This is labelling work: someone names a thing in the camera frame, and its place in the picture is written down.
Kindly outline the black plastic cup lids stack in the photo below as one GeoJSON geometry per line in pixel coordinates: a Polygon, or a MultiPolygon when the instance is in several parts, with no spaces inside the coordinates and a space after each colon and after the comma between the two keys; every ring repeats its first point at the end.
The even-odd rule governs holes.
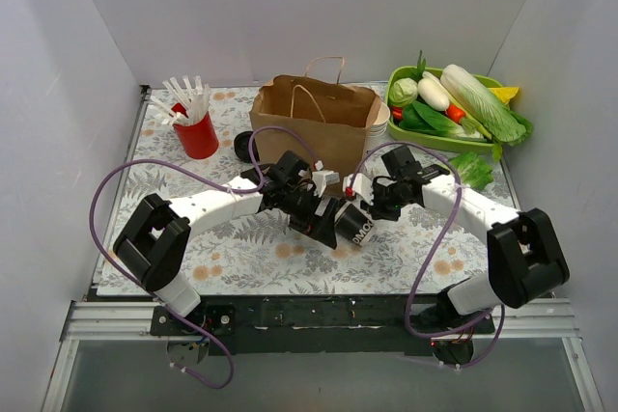
{"type": "Polygon", "coordinates": [[[252,148],[249,148],[249,140],[253,135],[252,131],[243,131],[234,139],[234,152],[237,158],[243,163],[251,163],[251,158],[259,160],[256,143],[253,143],[252,148]]]}

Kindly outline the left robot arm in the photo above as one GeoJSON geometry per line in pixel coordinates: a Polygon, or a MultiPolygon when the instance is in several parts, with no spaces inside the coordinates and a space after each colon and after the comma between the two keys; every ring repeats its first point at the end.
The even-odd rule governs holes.
{"type": "Polygon", "coordinates": [[[164,200],[156,194],[142,199],[121,230],[113,252],[139,285],[172,313],[172,322],[186,335],[198,333],[206,321],[201,296],[182,274],[189,241],[240,217],[267,209],[289,216],[289,227],[330,247],[337,247],[335,215],[340,202],[328,200],[317,210],[326,188],[339,174],[286,151],[275,164],[257,165],[218,188],[164,200]]]}

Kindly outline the brown paper bag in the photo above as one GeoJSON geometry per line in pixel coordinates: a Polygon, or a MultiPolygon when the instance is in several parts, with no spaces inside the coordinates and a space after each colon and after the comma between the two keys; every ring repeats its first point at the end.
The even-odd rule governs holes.
{"type": "Polygon", "coordinates": [[[249,113],[260,160],[274,163],[293,151],[345,177],[364,156],[380,106],[370,88],[277,75],[260,88],[249,113]]]}

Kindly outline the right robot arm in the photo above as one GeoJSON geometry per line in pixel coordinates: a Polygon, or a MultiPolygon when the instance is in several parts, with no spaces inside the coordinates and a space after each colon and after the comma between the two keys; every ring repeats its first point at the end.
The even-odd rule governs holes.
{"type": "Polygon", "coordinates": [[[390,142],[384,148],[388,182],[355,170],[344,182],[347,196],[359,196],[374,220],[396,221],[408,205],[439,212],[447,217],[445,230],[457,224],[487,247],[487,271],[444,288],[435,305],[423,311],[438,336],[468,329],[496,306],[518,309],[569,280],[570,269],[545,212],[520,211],[476,192],[443,157],[422,166],[409,143],[390,142]]]}

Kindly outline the black takeout coffee cup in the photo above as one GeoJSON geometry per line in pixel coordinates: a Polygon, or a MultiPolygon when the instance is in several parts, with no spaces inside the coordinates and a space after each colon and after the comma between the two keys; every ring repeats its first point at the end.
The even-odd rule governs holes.
{"type": "Polygon", "coordinates": [[[375,231],[374,221],[353,203],[344,203],[335,214],[335,232],[362,247],[375,231]]]}

